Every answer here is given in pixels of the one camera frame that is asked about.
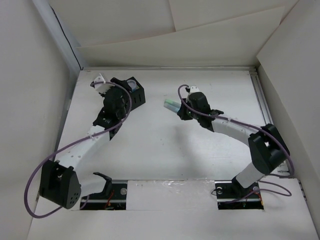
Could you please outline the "clear jar of paper clips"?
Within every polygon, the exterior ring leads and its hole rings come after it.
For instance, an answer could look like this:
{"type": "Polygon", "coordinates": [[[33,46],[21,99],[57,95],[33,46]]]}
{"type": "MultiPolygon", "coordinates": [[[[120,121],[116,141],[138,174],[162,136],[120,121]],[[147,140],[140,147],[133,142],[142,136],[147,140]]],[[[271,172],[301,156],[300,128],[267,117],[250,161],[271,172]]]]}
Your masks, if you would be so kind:
{"type": "Polygon", "coordinates": [[[129,87],[131,88],[131,91],[134,92],[138,89],[138,84],[135,80],[133,79],[129,79],[127,80],[127,84],[129,85],[129,87]]]}

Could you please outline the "green highlighter marker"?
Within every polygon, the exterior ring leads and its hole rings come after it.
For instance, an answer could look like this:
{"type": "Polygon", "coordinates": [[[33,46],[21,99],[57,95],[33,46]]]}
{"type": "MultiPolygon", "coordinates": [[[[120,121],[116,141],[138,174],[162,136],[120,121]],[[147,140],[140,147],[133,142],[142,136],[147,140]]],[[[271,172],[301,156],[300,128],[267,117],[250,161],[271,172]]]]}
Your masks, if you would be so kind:
{"type": "Polygon", "coordinates": [[[175,102],[175,101],[173,101],[173,100],[171,100],[171,99],[166,99],[166,100],[164,101],[164,103],[167,104],[167,105],[171,105],[171,106],[173,106],[173,107],[175,107],[175,108],[180,108],[180,107],[181,107],[181,103],[175,102]]]}

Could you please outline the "blue highlighter marker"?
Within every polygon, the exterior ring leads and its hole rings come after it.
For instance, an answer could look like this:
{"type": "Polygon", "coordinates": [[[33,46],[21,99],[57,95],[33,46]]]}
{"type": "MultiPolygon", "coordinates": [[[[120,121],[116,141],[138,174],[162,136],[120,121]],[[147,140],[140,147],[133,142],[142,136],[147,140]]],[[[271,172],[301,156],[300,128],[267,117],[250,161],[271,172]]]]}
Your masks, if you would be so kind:
{"type": "Polygon", "coordinates": [[[176,106],[173,106],[173,105],[167,104],[167,103],[165,103],[163,106],[164,106],[166,109],[172,111],[172,112],[175,113],[175,114],[177,114],[178,111],[180,110],[180,107],[176,107],[176,106]]]}

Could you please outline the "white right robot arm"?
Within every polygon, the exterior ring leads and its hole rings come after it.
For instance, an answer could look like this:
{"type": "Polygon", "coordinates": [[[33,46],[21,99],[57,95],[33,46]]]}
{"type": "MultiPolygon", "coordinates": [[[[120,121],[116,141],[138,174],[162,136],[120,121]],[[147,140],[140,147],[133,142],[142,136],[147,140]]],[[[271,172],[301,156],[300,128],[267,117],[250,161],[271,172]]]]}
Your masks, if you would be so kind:
{"type": "Polygon", "coordinates": [[[222,110],[211,108],[200,91],[180,98],[177,115],[183,121],[195,120],[203,129],[246,148],[248,164],[231,180],[231,191],[237,197],[243,197],[253,184],[272,176],[280,164],[291,159],[288,147],[273,124],[255,126],[230,117],[222,110]]]}

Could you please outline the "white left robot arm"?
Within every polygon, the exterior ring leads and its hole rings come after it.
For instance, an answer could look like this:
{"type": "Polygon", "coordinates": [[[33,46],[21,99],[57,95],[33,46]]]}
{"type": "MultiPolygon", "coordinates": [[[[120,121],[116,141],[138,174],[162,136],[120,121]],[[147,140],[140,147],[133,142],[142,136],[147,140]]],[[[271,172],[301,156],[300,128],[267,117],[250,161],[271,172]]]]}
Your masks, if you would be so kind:
{"type": "Polygon", "coordinates": [[[86,136],[57,150],[57,159],[49,157],[41,166],[39,194],[60,208],[71,209],[81,199],[85,188],[77,171],[113,139],[134,108],[137,83],[133,78],[106,81],[98,76],[90,85],[102,96],[103,104],[86,136]]]}

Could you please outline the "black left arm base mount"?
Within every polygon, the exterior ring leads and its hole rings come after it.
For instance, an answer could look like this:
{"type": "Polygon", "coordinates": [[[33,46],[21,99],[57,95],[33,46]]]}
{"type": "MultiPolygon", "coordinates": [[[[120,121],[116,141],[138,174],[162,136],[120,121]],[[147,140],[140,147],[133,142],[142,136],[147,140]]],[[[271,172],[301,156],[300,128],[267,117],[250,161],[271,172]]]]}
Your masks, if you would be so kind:
{"type": "Polygon", "coordinates": [[[85,182],[81,188],[79,209],[82,211],[124,211],[127,208],[127,180],[113,180],[94,172],[95,178],[85,182]]]}

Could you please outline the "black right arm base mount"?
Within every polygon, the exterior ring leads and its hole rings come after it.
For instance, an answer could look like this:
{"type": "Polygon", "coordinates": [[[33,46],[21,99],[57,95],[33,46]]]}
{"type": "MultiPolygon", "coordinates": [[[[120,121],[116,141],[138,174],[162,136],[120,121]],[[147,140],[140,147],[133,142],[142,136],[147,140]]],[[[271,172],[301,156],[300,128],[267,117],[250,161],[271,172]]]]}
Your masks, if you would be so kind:
{"type": "Polygon", "coordinates": [[[234,179],[215,180],[211,194],[216,197],[219,210],[263,210],[259,184],[243,188],[234,179]]]}

